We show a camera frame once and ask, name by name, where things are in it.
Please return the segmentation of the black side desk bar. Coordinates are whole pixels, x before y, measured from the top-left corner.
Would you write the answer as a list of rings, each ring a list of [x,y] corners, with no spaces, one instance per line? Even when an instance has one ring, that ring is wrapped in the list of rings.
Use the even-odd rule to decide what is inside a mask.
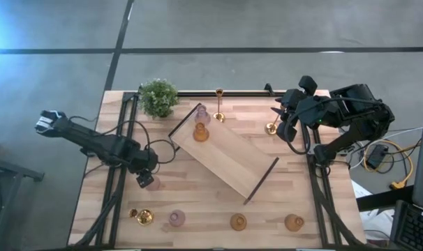
[[[412,203],[413,185],[406,186],[398,190],[390,190],[374,195],[367,195],[356,198],[359,212],[372,211],[378,208],[393,207],[398,200]]]

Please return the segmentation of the black keyboard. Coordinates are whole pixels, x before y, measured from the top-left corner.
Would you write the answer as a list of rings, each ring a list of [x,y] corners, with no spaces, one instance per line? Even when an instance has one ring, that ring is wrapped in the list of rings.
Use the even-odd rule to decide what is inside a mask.
[[[423,209],[398,200],[390,240],[406,251],[423,251]]]

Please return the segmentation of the wooden shelf black metal legs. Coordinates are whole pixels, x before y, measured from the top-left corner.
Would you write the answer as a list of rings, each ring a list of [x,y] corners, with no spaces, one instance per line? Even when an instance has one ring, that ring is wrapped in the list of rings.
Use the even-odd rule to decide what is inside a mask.
[[[271,157],[249,140],[238,135],[226,124],[210,115],[211,121],[206,125],[209,139],[197,142],[193,138],[197,104],[175,126],[168,137],[201,165],[219,177],[243,198],[248,204],[261,185],[267,179],[279,161]]]

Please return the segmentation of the pink ribbed glass candle holder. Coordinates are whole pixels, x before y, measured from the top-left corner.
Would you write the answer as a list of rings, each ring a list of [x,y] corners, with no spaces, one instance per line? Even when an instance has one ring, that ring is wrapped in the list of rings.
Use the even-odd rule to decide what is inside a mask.
[[[169,220],[169,223],[172,227],[180,227],[186,221],[185,212],[183,212],[179,209],[173,210],[170,213],[168,220]]]
[[[208,125],[210,121],[211,117],[207,111],[207,108],[204,105],[198,105],[196,109],[195,122]]]
[[[153,181],[145,188],[148,191],[156,191],[161,186],[161,180],[159,177],[153,175],[152,178],[153,178]]]

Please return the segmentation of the black metal floor stand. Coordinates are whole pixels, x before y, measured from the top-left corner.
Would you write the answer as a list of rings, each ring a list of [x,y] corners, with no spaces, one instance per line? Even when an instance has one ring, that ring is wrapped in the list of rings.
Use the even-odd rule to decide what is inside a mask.
[[[32,178],[35,182],[40,182],[44,178],[43,172],[37,172],[32,169],[22,167],[5,160],[0,159],[0,175],[11,178],[11,184],[5,196],[0,186],[0,244],[1,238],[6,232],[6,225],[11,216],[14,200],[19,192],[22,179]]]

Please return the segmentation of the short gold metal candlestick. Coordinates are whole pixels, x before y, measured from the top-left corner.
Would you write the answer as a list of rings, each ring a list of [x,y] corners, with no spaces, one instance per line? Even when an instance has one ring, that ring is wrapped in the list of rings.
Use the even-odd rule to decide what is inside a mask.
[[[147,226],[154,221],[154,213],[149,209],[137,210],[132,208],[128,213],[130,218],[134,218],[140,225]]]

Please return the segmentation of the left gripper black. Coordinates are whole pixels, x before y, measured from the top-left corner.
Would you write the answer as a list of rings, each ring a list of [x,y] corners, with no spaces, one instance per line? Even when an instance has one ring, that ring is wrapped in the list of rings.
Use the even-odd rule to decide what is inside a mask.
[[[151,171],[158,164],[158,155],[153,149],[138,150],[129,157],[129,172],[138,174],[136,180],[141,188],[146,188],[154,182]]]

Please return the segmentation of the amber ribbed glass candle holder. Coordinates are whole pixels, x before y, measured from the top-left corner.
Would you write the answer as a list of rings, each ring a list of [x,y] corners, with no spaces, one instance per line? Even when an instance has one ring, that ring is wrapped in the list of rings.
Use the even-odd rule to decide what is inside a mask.
[[[193,138],[197,142],[205,142],[209,139],[209,131],[204,123],[197,123],[193,131]]]
[[[247,219],[241,213],[235,213],[230,218],[230,226],[235,231],[242,231],[247,226]]]
[[[292,232],[299,231],[304,224],[304,219],[296,214],[289,214],[284,219],[285,228]]]

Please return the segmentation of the green potted plant black pot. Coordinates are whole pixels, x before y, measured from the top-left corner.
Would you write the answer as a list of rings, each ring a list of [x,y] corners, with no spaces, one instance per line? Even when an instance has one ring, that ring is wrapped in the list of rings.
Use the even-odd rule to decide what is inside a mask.
[[[139,88],[141,108],[151,117],[165,118],[173,113],[179,104],[178,90],[166,79],[153,79],[142,83]]]

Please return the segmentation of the black power brick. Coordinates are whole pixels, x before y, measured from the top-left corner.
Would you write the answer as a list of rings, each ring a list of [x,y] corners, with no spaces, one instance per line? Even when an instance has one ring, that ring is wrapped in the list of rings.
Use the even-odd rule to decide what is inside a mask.
[[[388,154],[389,147],[382,144],[373,146],[373,150],[366,158],[366,166],[370,169],[376,170],[383,163],[385,156]]]

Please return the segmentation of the white paper sheet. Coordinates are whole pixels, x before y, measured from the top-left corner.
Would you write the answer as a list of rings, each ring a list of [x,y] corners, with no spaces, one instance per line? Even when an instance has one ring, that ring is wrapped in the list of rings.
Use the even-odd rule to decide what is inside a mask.
[[[390,239],[394,209],[384,211],[374,209],[359,214],[367,240],[388,241]]]

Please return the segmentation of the tall gold metal candlestick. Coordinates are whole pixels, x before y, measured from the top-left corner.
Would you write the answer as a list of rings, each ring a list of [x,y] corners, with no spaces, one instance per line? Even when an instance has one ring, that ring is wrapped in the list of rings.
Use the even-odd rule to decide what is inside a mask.
[[[275,118],[272,122],[267,123],[267,124],[265,125],[265,132],[266,132],[268,135],[275,135],[275,134],[276,134],[276,132],[277,132],[277,130],[278,130],[278,126],[279,126],[279,119],[280,119],[280,116],[281,116],[281,114],[277,114],[277,115],[276,115],[276,118]]]
[[[213,114],[213,117],[223,123],[225,121],[225,114],[221,112],[221,100],[223,96],[223,89],[217,88],[215,90],[215,94],[217,97],[217,112]]]

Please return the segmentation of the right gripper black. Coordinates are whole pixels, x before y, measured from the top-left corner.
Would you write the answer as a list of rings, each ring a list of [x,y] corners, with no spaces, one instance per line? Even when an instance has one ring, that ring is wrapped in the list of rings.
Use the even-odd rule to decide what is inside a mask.
[[[287,90],[282,98],[276,98],[275,101],[279,102],[283,109],[271,107],[271,110],[277,113],[279,116],[287,117],[291,116],[296,112],[298,103],[304,99],[304,93],[299,89]]]

